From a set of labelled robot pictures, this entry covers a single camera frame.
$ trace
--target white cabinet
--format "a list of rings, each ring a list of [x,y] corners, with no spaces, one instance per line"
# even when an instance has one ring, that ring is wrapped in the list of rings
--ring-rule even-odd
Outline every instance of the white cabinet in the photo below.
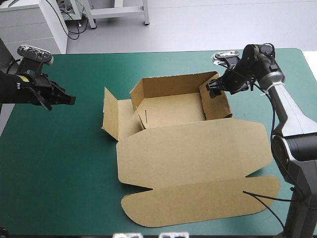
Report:
[[[0,38],[15,59],[20,58],[16,50],[22,44],[32,45],[50,51],[52,54],[65,54],[67,36],[62,28],[67,27],[60,14],[56,0],[20,0],[11,7],[13,0],[0,6]]]

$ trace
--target white frame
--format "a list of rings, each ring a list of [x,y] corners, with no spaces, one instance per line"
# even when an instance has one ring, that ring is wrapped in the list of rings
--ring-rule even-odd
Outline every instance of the white frame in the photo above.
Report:
[[[83,0],[86,16],[91,28],[96,28],[95,19],[121,17],[131,15],[144,15],[145,24],[149,25],[148,0],[143,0],[143,6],[123,6],[123,0],[114,0],[114,7],[92,9],[90,0]]]

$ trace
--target cardboard flap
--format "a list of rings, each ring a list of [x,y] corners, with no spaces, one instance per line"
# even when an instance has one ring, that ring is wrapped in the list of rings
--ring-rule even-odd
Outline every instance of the cardboard flap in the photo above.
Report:
[[[138,113],[133,110],[131,100],[117,100],[107,88],[102,129],[118,141],[142,130]]]
[[[121,205],[134,222],[163,227],[254,214],[265,209],[243,190],[276,197],[277,177],[240,178],[154,189],[125,196]],[[272,200],[263,199],[270,205]]]
[[[119,140],[119,104],[113,94],[105,88],[104,120],[102,129]]]
[[[217,72],[143,78],[130,92],[134,110],[144,98],[199,93],[199,86]]]
[[[232,117],[232,111],[226,93],[222,91],[220,96],[210,98],[209,91],[206,89],[206,84],[217,78],[219,78],[219,74],[214,75],[199,86],[203,110],[207,120]]]
[[[119,180],[149,188],[242,178],[271,160],[264,126],[240,119],[148,128],[117,144]]]

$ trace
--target white drawer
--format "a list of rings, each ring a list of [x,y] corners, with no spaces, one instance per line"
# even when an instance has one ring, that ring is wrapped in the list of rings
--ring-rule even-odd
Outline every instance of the white drawer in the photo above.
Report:
[[[38,48],[41,48],[43,50],[47,50],[51,52],[52,54],[64,54],[65,52],[61,52],[56,44],[56,41],[54,38],[44,38],[44,39],[35,39],[35,40],[29,40],[29,41],[17,41],[17,42],[10,42],[5,43],[5,46],[8,48],[12,56],[17,60],[20,59],[21,56],[18,55],[16,52],[18,47],[26,44],[30,46],[35,46]]]
[[[50,37],[53,35],[46,23],[0,28],[0,38],[4,43]]]
[[[39,7],[12,11],[0,11],[0,28],[44,22],[46,22],[46,20]]]

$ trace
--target table surface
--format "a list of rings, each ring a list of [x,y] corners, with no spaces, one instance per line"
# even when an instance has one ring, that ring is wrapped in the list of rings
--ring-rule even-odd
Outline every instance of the table surface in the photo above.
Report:
[[[74,106],[57,105],[51,112],[16,105],[0,137],[0,225],[11,234],[111,235],[116,232],[188,231],[193,235],[274,235],[281,232],[268,210],[248,216],[195,222],[163,228],[135,224],[120,201],[143,188],[117,178],[116,141],[101,129],[104,87],[117,98],[142,77],[216,70],[210,51],[135,54],[57,55],[44,71],[77,96]],[[317,120],[317,83],[301,51],[278,49],[285,86],[304,113]],[[258,121],[270,130],[272,110],[260,92],[228,95],[235,118]],[[281,179],[279,197],[290,198],[273,162],[255,176]],[[285,221],[287,202],[272,209]]]

